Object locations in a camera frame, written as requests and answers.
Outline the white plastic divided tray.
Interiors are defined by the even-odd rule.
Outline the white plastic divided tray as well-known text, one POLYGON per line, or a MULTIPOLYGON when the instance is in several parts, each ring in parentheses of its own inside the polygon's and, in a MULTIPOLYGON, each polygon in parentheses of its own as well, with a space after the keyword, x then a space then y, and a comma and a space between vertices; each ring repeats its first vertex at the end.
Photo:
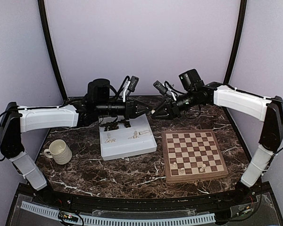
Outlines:
POLYGON ((152 153, 157 150, 146 115, 135 119, 107 117, 99 120, 100 150, 103 160, 152 153))

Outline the wooden chess board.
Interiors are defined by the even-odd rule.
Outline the wooden chess board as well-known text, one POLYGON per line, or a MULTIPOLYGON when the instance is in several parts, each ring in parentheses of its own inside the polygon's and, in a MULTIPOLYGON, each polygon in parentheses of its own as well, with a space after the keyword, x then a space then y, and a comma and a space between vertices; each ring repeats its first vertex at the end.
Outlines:
POLYGON ((162 147, 167 183, 224 178, 229 172, 215 133, 211 129, 162 132, 162 147))

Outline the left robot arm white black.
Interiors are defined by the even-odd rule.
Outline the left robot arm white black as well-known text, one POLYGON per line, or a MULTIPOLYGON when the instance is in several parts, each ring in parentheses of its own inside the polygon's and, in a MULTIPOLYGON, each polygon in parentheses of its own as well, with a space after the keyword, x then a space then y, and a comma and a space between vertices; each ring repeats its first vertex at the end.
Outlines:
POLYGON ((57 194, 49 189, 46 177, 27 154, 21 141, 22 133, 58 127, 87 127, 100 116, 135 119, 152 110, 147 103, 126 95, 120 99, 119 95, 108 79, 95 79, 89 82, 84 97, 68 104, 27 107, 10 102, 0 114, 0 152, 3 158, 9 159, 31 187, 39 191, 38 196, 45 204, 54 205, 57 194))

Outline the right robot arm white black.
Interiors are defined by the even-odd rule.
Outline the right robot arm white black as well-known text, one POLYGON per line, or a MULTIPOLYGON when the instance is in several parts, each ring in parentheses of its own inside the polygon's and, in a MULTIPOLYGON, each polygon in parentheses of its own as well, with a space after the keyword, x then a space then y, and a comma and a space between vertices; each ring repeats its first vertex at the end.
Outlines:
POLYGON ((243 173, 231 200, 242 204, 250 195, 252 187, 268 170, 273 158, 282 151, 283 99, 249 93, 229 84, 211 82, 205 84, 196 69, 179 75, 184 92, 173 88, 167 81, 155 81, 153 86, 164 96, 164 101, 152 111, 153 119, 172 120, 193 106, 214 105, 248 115, 262 123, 262 131, 250 164, 243 173))

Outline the dark chess pieces pile upper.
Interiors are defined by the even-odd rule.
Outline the dark chess pieces pile upper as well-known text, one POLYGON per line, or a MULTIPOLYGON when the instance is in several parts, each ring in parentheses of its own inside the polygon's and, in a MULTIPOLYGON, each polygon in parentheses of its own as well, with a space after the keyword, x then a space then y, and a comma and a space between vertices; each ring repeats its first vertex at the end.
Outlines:
POLYGON ((126 128, 129 128, 131 127, 131 124, 129 121, 125 120, 125 119, 122 119, 122 120, 119 120, 118 123, 121 123, 123 124, 126 128))

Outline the dark chess pieces pile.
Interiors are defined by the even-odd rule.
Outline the dark chess pieces pile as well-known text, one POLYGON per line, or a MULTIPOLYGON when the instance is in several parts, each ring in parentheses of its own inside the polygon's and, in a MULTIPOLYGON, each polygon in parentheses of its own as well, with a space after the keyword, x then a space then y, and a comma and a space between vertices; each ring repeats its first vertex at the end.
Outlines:
POLYGON ((125 120, 125 119, 122 119, 122 120, 119 120, 118 123, 121 123, 123 124, 126 128, 129 128, 131 127, 131 124, 129 121, 125 120))
POLYGON ((117 122, 107 122, 107 123, 104 123, 103 125, 101 125, 101 127, 104 128, 104 131, 112 131, 112 130, 119 129, 117 122))

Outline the dark chess pieces pile lower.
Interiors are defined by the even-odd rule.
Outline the dark chess pieces pile lower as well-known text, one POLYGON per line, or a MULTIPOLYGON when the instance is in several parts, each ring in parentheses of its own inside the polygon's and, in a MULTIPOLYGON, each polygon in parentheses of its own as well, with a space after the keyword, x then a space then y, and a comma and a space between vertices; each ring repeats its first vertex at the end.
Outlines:
POLYGON ((103 125, 101 125, 101 127, 104 128, 104 131, 112 131, 112 130, 119 129, 117 122, 107 122, 107 123, 104 123, 103 125))

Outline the white chess pieces pile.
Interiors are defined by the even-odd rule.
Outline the white chess pieces pile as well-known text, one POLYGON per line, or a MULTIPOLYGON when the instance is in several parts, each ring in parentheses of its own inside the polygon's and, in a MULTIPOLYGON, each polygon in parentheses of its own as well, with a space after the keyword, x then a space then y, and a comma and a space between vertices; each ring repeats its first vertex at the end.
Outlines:
POLYGON ((149 129, 142 130, 142 131, 129 131, 129 132, 121 132, 121 131, 112 131, 104 135, 105 138, 105 144, 106 143, 113 143, 113 142, 124 142, 125 140, 131 140, 131 139, 138 139, 142 136, 150 136, 151 131, 149 129))

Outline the cream ribbed ceramic mug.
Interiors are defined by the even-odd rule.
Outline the cream ribbed ceramic mug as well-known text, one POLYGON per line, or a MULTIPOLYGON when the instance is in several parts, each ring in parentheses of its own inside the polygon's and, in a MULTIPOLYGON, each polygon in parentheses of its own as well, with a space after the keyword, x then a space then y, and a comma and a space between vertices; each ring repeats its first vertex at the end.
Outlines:
POLYGON ((57 139, 53 141, 48 149, 43 151, 47 158, 53 159, 58 165, 65 165, 72 159, 72 151, 64 140, 57 139))

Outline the black right frame post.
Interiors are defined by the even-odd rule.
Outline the black right frame post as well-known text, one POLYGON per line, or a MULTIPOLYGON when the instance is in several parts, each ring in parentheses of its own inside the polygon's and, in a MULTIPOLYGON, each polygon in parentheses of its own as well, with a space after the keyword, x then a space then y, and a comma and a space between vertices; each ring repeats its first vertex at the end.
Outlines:
POLYGON ((232 73, 233 73, 236 57, 237 57, 239 46, 240 46, 244 19, 246 15, 246 8, 247 8, 247 0, 240 0, 239 14, 238 14, 237 25, 235 29, 235 35, 233 39, 232 50, 231 50, 231 54, 229 57, 228 66, 225 72, 223 83, 229 83, 232 73))

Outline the black frame post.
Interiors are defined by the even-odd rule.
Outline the black frame post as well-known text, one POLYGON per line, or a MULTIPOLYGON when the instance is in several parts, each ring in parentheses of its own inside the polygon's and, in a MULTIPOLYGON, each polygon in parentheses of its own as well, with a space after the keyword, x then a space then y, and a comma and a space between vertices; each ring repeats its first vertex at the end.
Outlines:
POLYGON ((235 35, 233 39, 232 50, 231 50, 231 54, 229 57, 228 66, 225 72, 223 83, 229 83, 232 73, 233 73, 236 57, 237 57, 239 46, 240 46, 244 19, 246 15, 246 8, 247 8, 247 0, 240 0, 239 14, 238 14, 237 25, 235 29, 235 35))
POLYGON ((55 80, 58 85, 58 89, 60 92, 60 95, 62 97, 62 100, 65 101, 67 100, 67 93, 66 89, 64 87, 62 77, 58 68, 58 62, 56 59, 51 35, 50 35, 50 28, 49 28, 49 23, 47 19, 47 14, 46 14, 46 8, 45 8, 45 1, 44 0, 37 0, 38 2, 38 8, 39 8, 39 14, 40 14, 40 19, 41 19, 41 24, 42 24, 42 30, 43 30, 43 35, 45 38, 45 43, 47 47, 47 51, 49 54, 51 66, 54 72, 55 80))

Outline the black front rail base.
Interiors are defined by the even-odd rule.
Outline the black front rail base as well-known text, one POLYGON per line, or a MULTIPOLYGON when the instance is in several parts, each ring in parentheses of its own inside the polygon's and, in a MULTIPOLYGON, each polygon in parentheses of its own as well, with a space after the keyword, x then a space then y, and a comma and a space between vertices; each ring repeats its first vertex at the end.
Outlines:
POLYGON ((241 203, 232 200, 234 192, 205 194, 166 199, 113 199, 54 192, 56 202, 47 205, 29 185, 19 184, 8 214, 8 226, 67 226, 20 208, 21 203, 33 202, 74 214, 92 214, 97 210, 115 212, 179 212, 180 216, 215 214, 215 223, 202 226, 282 226, 275 196, 268 182, 254 187, 241 203))

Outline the black left frame post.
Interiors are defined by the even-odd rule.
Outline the black left frame post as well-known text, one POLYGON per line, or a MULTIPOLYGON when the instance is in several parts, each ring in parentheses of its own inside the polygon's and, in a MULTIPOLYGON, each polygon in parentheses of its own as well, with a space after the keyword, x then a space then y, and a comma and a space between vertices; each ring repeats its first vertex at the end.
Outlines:
POLYGON ((40 19, 41 19, 41 24, 42 24, 42 30, 43 30, 43 35, 45 38, 45 43, 47 47, 47 51, 49 54, 51 66, 54 72, 55 80, 58 85, 58 89, 60 92, 60 95, 62 97, 62 100, 65 101, 67 100, 67 93, 66 89, 64 87, 62 77, 58 68, 58 62, 56 59, 51 35, 50 35, 50 28, 49 28, 49 23, 47 19, 47 14, 46 14, 46 8, 45 8, 45 1, 44 0, 37 0, 38 2, 38 8, 39 8, 39 14, 40 14, 40 19))

